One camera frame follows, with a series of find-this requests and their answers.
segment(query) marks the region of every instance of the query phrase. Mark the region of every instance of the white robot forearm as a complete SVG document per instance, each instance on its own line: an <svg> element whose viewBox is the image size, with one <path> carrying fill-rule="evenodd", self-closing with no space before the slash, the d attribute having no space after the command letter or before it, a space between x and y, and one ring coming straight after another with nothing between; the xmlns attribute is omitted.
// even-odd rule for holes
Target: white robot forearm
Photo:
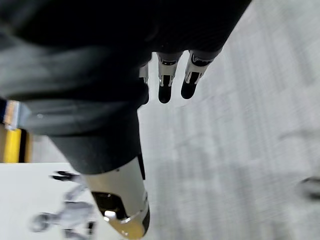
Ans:
<svg viewBox="0 0 320 240"><path fill-rule="evenodd" d="M118 233L135 240L146 234L149 201L137 157L115 170L83 177L104 220Z"/></svg>

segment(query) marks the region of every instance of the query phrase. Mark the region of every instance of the robot finger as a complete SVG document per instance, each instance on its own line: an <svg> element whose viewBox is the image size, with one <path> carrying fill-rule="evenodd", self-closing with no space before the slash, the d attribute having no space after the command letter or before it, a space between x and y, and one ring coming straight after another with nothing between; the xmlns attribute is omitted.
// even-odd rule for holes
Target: robot finger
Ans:
<svg viewBox="0 0 320 240"><path fill-rule="evenodd" d="M158 76L159 76L159 101L166 104L171 99L171 88L173 80L176 76L178 61L182 52L162 53L158 55Z"/></svg>
<svg viewBox="0 0 320 240"><path fill-rule="evenodd" d="M190 99L196 91L200 78L205 74L208 66L213 62L216 56L221 52L203 52L191 50L189 60L185 70L185 77L181 88L181 96L184 99Z"/></svg>

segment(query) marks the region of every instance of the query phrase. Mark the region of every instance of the black sleeve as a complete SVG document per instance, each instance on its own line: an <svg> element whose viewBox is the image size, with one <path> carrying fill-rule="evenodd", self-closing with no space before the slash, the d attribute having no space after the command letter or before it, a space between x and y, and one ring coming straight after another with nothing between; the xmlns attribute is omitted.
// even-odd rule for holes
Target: black sleeve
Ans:
<svg viewBox="0 0 320 240"><path fill-rule="evenodd" d="M144 1L136 10L104 2L0 0L0 95L26 104L24 127L48 135L83 174L141 153L137 109L148 87L138 74L154 25Z"/></svg>

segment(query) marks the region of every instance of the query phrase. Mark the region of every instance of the robotic hand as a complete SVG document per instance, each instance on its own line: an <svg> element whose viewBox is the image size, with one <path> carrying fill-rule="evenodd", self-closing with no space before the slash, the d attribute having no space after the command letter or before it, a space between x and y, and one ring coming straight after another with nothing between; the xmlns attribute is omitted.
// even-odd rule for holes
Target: robotic hand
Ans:
<svg viewBox="0 0 320 240"><path fill-rule="evenodd" d="M84 181L104 220L124 238L141 239L150 210L137 109L148 101L151 53L158 98L168 103L189 51L181 95L191 98L251 0L194 1L192 9L182 0L113 1L121 11L107 14L103 1L17 2L0 0L1 97L26 104L21 127L49 136L81 173L52 177Z"/></svg>
<svg viewBox="0 0 320 240"><path fill-rule="evenodd" d="M185 77L181 88L181 96L184 99L190 99L195 91L196 86L201 77L205 74L209 65L221 52L222 48L218 51L205 52L199 50L189 51L189 60L185 69ZM158 52L158 76L159 76L159 101L166 104L171 99L171 88L176 76L178 62L183 52L178 53L163 53ZM145 84L148 84L148 64L140 68L139 78Z"/></svg>

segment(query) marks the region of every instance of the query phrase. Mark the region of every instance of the black fingertip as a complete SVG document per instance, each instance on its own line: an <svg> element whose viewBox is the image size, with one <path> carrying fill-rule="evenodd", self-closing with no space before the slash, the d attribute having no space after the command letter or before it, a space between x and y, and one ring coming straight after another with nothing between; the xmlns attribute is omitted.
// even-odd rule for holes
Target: black fingertip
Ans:
<svg viewBox="0 0 320 240"><path fill-rule="evenodd" d="M194 83L186 83L183 81L182 88L181 88L181 96L184 99L190 99L195 94L197 85Z"/></svg>
<svg viewBox="0 0 320 240"><path fill-rule="evenodd" d="M159 101L166 104L171 99L171 86L159 86Z"/></svg>

